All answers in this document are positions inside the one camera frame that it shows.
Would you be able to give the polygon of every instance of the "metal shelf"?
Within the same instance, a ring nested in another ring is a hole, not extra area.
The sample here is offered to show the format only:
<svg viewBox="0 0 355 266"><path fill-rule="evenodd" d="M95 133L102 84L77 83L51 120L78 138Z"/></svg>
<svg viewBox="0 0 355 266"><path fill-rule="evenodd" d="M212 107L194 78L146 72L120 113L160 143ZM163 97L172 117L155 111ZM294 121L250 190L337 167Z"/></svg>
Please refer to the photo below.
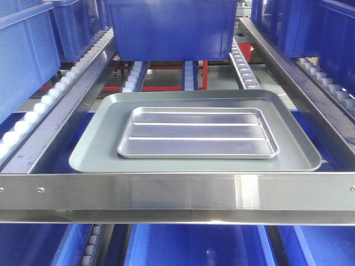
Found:
<svg viewBox="0 0 355 266"><path fill-rule="evenodd" d="M353 171L351 119L249 19L240 21L329 152ZM112 72L114 45L101 53L3 167L1 222L355 224L355 172L40 174Z"/></svg>

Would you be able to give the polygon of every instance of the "tray rim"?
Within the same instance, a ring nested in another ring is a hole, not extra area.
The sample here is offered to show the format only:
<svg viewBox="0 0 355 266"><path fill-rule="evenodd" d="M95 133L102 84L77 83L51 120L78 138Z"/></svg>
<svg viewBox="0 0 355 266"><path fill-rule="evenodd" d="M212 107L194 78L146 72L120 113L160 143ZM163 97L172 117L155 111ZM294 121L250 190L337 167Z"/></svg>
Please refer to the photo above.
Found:
<svg viewBox="0 0 355 266"><path fill-rule="evenodd" d="M138 99L137 95L143 95L144 98ZM165 92L139 92L139 93L116 93L116 94L111 94L107 97L105 97L97 109L95 115L91 119L89 125L85 129L84 133L82 134L80 140L78 141L77 145L75 146L72 154L70 155L69 158L69 164L71 168L78 172L82 173L114 173L114 172L119 172L119 173L169 173L169 172L175 172L175 173L187 173L187 172L231 172L231 171L211 171L211 170L206 170L206 171L121 171L121 170L89 170L87 167L82 167L81 164L83 162L83 158L85 157L85 152L81 152L80 147L85 146L88 141L92 141L94 135L96 134L96 129L97 124L101 124L102 118L105 116L106 112L110 108L111 104L117 104L117 103L133 103L137 101L147 101L147 100L166 100L166 96L164 97L159 97L158 95L169 95L169 100L194 100L194 99L263 99L263 100L269 100L273 103L276 109L281 108L280 110L282 111L282 114L287 118L285 119L285 123L287 124L288 127L290 125L292 126L292 129L298 131L297 136L302 135L303 139L306 140L306 144L303 144L300 146L302 151L309 151L312 153L312 157L315 158L313 163L309 161L310 166L309 167L303 167L302 169L273 169L273 170L263 170L264 172L294 172L294 171L300 171L300 172L312 172L318 169L322 163L322 157L319 153L319 151L315 148L311 140L308 138L307 134L304 132L304 130L301 128L301 125L297 122L295 117L291 114L289 109L286 107L286 105L282 102L282 100L278 97L277 94L268 91L268 90L207 90L207 91L165 91ZM260 172L261 170L234 170L232 172Z"/></svg>

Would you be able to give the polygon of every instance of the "red metal bar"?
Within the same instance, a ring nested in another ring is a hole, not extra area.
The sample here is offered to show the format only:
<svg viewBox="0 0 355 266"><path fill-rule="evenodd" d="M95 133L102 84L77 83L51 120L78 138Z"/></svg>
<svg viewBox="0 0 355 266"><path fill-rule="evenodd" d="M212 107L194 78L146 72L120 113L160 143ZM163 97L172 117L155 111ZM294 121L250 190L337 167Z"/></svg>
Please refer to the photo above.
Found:
<svg viewBox="0 0 355 266"><path fill-rule="evenodd" d="M43 85L42 87L39 88L39 90L49 90L52 87L53 87L52 85Z"/></svg>
<svg viewBox="0 0 355 266"><path fill-rule="evenodd" d="M144 86L142 91L179 91L181 86Z"/></svg>
<svg viewBox="0 0 355 266"><path fill-rule="evenodd" d="M245 59L250 62L251 60L251 44L250 43L239 43L240 50L242 51Z"/></svg>
<svg viewBox="0 0 355 266"><path fill-rule="evenodd" d="M209 78L209 62L207 60L205 60L202 65L202 87L201 87L201 90L207 90L208 78Z"/></svg>
<svg viewBox="0 0 355 266"><path fill-rule="evenodd" d="M115 68L115 70L129 70L131 69L130 66L118 66ZM181 66L178 66L178 65L167 65L167 66L159 66L159 65L156 65L156 66L150 66L149 69L182 69Z"/></svg>

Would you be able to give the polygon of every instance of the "blue plastic bin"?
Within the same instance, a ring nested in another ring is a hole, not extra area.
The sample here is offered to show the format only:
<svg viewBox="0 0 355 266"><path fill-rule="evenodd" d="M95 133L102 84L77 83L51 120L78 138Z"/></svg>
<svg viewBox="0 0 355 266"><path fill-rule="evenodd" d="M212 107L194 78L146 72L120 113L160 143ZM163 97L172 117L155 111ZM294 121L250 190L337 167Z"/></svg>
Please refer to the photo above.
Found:
<svg viewBox="0 0 355 266"><path fill-rule="evenodd" d="M43 0L1 0L0 18L26 8L43 4Z"/></svg>
<svg viewBox="0 0 355 266"><path fill-rule="evenodd" d="M355 7L331 0L321 0L321 7L325 15L319 64L355 94Z"/></svg>
<svg viewBox="0 0 355 266"><path fill-rule="evenodd" d="M92 224L0 224L0 265L79 265L91 227Z"/></svg>
<svg viewBox="0 0 355 266"><path fill-rule="evenodd" d="M290 266L353 266L355 227L279 226Z"/></svg>
<svg viewBox="0 0 355 266"><path fill-rule="evenodd" d="M319 0L254 0L252 20L288 57L319 56L323 12Z"/></svg>
<svg viewBox="0 0 355 266"><path fill-rule="evenodd" d="M52 8L40 4L0 18L0 122L59 70Z"/></svg>
<svg viewBox="0 0 355 266"><path fill-rule="evenodd" d="M107 30L112 26L112 19L108 16L108 8L104 0L97 0L101 29Z"/></svg>
<svg viewBox="0 0 355 266"><path fill-rule="evenodd" d="M220 60L231 51L237 0L105 1L122 60Z"/></svg>
<svg viewBox="0 0 355 266"><path fill-rule="evenodd" d="M101 22L96 0L51 1L54 4L51 20L60 61L76 62L99 38Z"/></svg>
<svg viewBox="0 0 355 266"><path fill-rule="evenodd" d="M137 224L124 266L275 266L263 226Z"/></svg>

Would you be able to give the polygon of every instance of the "metal tray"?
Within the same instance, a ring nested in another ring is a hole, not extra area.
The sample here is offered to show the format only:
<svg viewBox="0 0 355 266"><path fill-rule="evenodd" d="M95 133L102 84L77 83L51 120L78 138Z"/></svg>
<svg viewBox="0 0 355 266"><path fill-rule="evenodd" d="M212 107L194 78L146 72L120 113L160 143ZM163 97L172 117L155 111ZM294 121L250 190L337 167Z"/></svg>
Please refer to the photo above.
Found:
<svg viewBox="0 0 355 266"><path fill-rule="evenodd" d="M280 152L268 160L124 158L117 146L131 112L141 106L258 108ZM69 163L79 172L313 171L321 157L280 98L266 90L118 93L106 97L79 140Z"/></svg>
<svg viewBox="0 0 355 266"><path fill-rule="evenodd" d="M267 159L279 149L257 108L138 107L117 152L125 158Z"/></svg>

